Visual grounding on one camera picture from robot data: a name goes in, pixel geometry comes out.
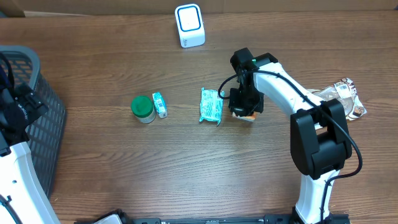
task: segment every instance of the black mesh basket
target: black mesh basket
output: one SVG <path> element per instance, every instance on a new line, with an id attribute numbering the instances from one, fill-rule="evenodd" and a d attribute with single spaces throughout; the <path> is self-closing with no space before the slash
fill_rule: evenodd
<path id="1" fill-rule="evenodd" d="M 49 198 L 67 118 L 65 105 L 40 73 L 40 60 L 33 50 L 23 46 L 0 45 L 0 52 L 11 64 L 15 84 L 28 84 L 49 108 L 47 113 L 26 128 L 37 178 Z M 8 74 L 2 60 L 0 64 Z"/>

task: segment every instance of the white box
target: white box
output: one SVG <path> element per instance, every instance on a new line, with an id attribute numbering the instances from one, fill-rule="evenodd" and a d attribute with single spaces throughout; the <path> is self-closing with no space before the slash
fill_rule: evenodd
<path id="1" fill-rule="evenodd" d="M 205 28 L 200 8 L 196 4 L 186 4 L 175 9 L 181 47 L 195 47 L 205 43 Z"/>
<path id="2" fill-rule="evenodd" d="M 163 99 L 162 94 L 156 92 L 152 94 L 152 97 L 154 99 L 155 110 L 157 112 L 157 115 L 159 115 L 160 118 L 167 117 L 167 106 L 166 102 Z"/>

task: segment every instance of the wood grain surface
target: wood grain surface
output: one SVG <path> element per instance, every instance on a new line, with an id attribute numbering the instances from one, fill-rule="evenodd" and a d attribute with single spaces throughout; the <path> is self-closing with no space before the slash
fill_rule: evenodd
<path id="1" fill-rule="evenodd" d="M 23 11 L 86 15 L 174 14 L 196 3 L 202 13 L 393 10 L 398 0 L 13 0 Z"/>
<path id="2" fill-rule="evenodd" d="M 338 180 L 333 213 L 352 223 L 398 219 L 398 13 L 204 15 L 206 44 L 179 46 L 171 16 L 1 19 L 0 43 L 25 45 L 64 100 L 68 121 L 51 203 L 63 223 L 115 208 L 132 217 L 248 217 L 290 213 L 300 173 L 289 122 L 269 99 L 254 123 L 199 123 L 201 87 L 233 74 L 249 47 L 272 53 L 306 88 L 350 77 L 368 110 L 349 123 L 363 154 L 359 175 Z M 227 90 L 237 86 L 230 82 Z M 169 117 L 141 124 L 131 100 L 160 91 Z M 342 173 L 357 166 L 356 155 Z"/>

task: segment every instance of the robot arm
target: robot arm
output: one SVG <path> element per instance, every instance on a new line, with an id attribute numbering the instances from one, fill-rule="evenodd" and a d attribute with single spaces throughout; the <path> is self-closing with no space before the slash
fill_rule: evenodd
<path id="1" fill-rule="evenodd" d="M 241 49 L 232 56 L 231 65 L 239 82 L 239 89 L 230 90 L 228 106 L 232 112 L 238 116 L 250 116 L 255 111 L 262 113 L 263 95 L 266 95 L 290 118 L 290 153 L 302 173 L 300 197 L 291 220 L 319 223 L 322 211 L 324 220 L 330 219 L 328 202 L 333 181 L 326 192 L 323 210 L 320 209 L 325 182 L 337 176 L 344 161 L 351 157 L 351 144 L 341 133 L 335 132 L 335 127 L 325 121 L 298 91 L 348 133 L 343 106 L 337 100 L 325 102 L 310 93 L 269 53 L 253 57 L 247 48 Z M 317 135 L 316 129 L 322 127 L 328 127 L 328 130 Z"/>
<path id="2" fill-rule="evenodd" d="M 288 78 L 302 93 L 307 95 L 308 99 L 318 106 L 323 101 L 319 96 L 310 93 L 292 77 L 290 77 L 282 68 L 280 63 L 268 63 L 260 67 L 262 71 L 279 73 Z M 292 87 L 280 78 L 263 73 L 254 73 L 254 86 L 256 89 L 270 98 L 289 118 L 298 110 L 309 110 L 312 108 L 303 98 L 297 94 Z M 322 128 L 319 124 L 315 125 L 315 129 Z M 304 223 L 318 223 L 320 221 L 320 207 L 325 182 L 339 174 L 339 170 L 332 170 L 326 174 L 322 174 L 319 179 L 312 179 L 309 175 L 301 175 L 300 196 L 295 205 L 295 211 L 298 217 Z M 328 209 L 329 199 L 331 196 L 332 186 L 328 188 L 326 202 L 324 206 L 324 217 L 328 217 L 330 212 Z"/>
<path id="3" fill-rule="evenodd" d="M 47 111 L 32 89 L 14 88 L 12 72 L 0 67 L 1 223 L 60 223 L 37 179 L 25 132 Z"/>

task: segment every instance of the black cable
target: black cable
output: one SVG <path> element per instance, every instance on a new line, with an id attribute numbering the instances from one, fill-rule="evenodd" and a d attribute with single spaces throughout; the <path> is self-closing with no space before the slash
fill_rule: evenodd
<path id="1" fill-rule="evenodd" d="M 22 224 L 21 220 L 19 219 L 17 213 L 14 211 L 14 209 L 11 207 L 9 200 L 6 200 L 2 195 L 0 195 L 0 204 L 4 206 L 8 213 L 10 213 L 10 216 L 14 220 L 16 224 Z"/>
<path id="2" fill-rule="evenodd" d="M 8 69 L 8 80 L 11 83 L 12 88 L 14 88 L 15 85 L 15 80 L 14 80 L 14 74 L 12 72 L 12 67 L 10 62 L 8 61 L 8 59 L 6 58 L 6 56 L 4 56 L 4 54 L 0 53 L 0 59 L 4 61 L 4 63 L 6 63 L 7 65 L 7 69 Z"/>
<path id="3" fill-rule="evenodd" d="M 356 170 L 354 172 L 351 172 L 349 174 L 343 174 L 343 175 L 337 175 L 336 177 L 332 177 L 329 178 L 326 181 L 325 184 L 325 188 L 323 189 L 323 195 L 322 195 L 322 202 L 321 202 L 321 224 L 323 224 L 324 220 L 323 220 L 323 212 L 324 209 L 323 207 L 325 206 L 325 200 L 326 200 L 326 195 L 328 192 L 328 187 L 330 186 L 330 182 L 336 180 L 336 179 L 341 179 L 341 178 L 346 178 L 346 177 L 352 177 L 354 175 L 356 175 L 357 173 L 360 172 L 360 170 L 362 169 L 362 155 L 361 152 L 359 151 L 358 146 L 356 145 L 356 143 L 354 142 L 354 140 L 351 138 L 351 136 L 333 119 L 331 118 L 331 116 L 328 115 L 328 113 L 326 113 L 325 111 L 323 111 L 318 105 L 316 105 L 314 102 L 310 101 L 308 99 L 308 97 L 306 95 L 304 95 L 304 93 L 302 93 L 288 78 L 282 76 L 279 73 L 275 73 L 275 72 L 268 72 L 268 71 L 263 71 L 263 70 L 256 70 L 256 71 L 246 71 L 246 73 L 263 73 L 263 74 L 268 74 L 268 75 L 273 75 L 277 78 L 282 79 L 283 81 L 285 81 L 287 84 L 289 84 L 296 92 L 297 94 L 299 94 L 308 104 L 310 104 L 311 106 L 313 106 L 315 109 L 317 109 L 319 112 L 321 112 L 322 116 L 324 118 L 326 118 L 329 122 L 331 122 L 335 127 L 337 127 L 337 129 L 339 129 L 339 131 L 344 134 L 344 136 L 346 136 L 346 138 L 348 138 L 348 140 L 350 141 L 351 145 L 354 147 L 354 150 L 356 152 L 356 155 L 358 156 L 358 167 L 356 168 Z M 229 77 L 227 80 L 225 80 L 223 82 L 223 84 L 221 84 L 220 89 L 218 90 L 218 94 L 220 95 L 220 90 L 222 89 L 222 87 L 224 86 L 224 84 L 228 81 L 230 81 L 232 78 L 236 77 L 238 75 L 233 75 L 232 77 Z"/>
<path id="4" fill-rule="evenodd" d="M 229 81 L 231 81 L 231 79 L 233 79 L 233 78 L 235 78 L 235 77 L 237 77 L 237 76 L 238 76 L 238 74 L 235 74 L 235 75 L 233 75 L 233 76 L 227 78 L 227 79 L 220 85 L 220 87 L 218 88 L 218 96 L 219 96 L 221 99 L 223 99 L 223 100 L 228 100 L 228 99 L 229 99 L 229 96 L 221 96 L 221 90 L 223 89 L 225 83 L 228 83 Z"/>

